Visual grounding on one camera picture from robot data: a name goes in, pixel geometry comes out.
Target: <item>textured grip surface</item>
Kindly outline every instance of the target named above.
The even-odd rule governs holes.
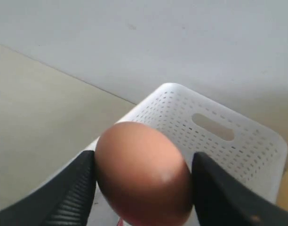
[[[83,151],[31,195],[0,211],[0,226],[85,226],[95,188],[94,152]]]

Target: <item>gray floor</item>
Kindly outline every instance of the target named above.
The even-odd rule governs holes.
[[[0,46],[0,209],[134,105]]]

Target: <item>white plastic basket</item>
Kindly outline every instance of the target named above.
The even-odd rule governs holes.
[[[196,113],[231,129],[234,139],[223,140],[195,124],[192,117]],[[179,148],[189,167],[194,152],[206,152],[246,187],[275,202],[288,148],[283,138],[271,129],[174,83],[160,86],[119,121],[137,121],[158,129]],[[87,149],[94,150],[96,142]],[[102,199],[99,193],[97,190],[96,196]],[[95,213],[96,209],[99,205],[93,211],[94,221],[99,214]],[[104,215],[105,219],[109,217],[107,213]],[[195,213],[187,225],[197,224],[194,218]]]

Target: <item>brown egg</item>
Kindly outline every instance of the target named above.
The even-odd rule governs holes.
[[[162,133],[122,122],[98,140],[99,187],[111,207],[133,226],[180,226],[192,209],[190,171]]]

